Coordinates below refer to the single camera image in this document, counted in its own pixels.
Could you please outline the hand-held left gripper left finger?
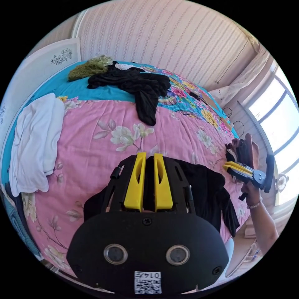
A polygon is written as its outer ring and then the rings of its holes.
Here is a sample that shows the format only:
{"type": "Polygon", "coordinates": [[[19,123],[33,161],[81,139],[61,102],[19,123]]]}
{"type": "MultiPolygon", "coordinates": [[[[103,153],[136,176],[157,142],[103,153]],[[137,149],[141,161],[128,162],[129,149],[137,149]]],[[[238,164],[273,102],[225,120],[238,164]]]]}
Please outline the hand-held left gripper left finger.
{"type": "Polygon", "coordinates": [[[143,193],[145,184],[146,153],[140,152],[136,155],[133,170],[130,176],[124,207],[127,210],[142,212],[143,193]]]}

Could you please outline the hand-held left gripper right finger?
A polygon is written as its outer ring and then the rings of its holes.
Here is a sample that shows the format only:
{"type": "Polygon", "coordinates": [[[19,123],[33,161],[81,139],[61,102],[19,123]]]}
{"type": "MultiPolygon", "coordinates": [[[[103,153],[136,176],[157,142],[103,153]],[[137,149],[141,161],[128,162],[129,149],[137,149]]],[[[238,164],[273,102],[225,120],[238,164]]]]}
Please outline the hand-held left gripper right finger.
{"type": "Polygon", "coordinates": [[[155,212],[171,210],[173,200],[164,157],[162,154],[154,154],[154,204],[155,212]]]}

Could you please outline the person's right hand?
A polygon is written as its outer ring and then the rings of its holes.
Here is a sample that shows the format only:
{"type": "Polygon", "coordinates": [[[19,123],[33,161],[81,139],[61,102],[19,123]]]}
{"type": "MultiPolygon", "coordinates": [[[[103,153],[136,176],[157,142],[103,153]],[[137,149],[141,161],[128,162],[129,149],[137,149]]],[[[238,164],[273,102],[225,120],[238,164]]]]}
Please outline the person's right hand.
{"type": "Polygon", "coordinates": [[[262,203],[260,189],[255,187],[251,182],[243,183],[241,191],[246,193],[245,199],[248,209],[254,209],[262,203]]]}

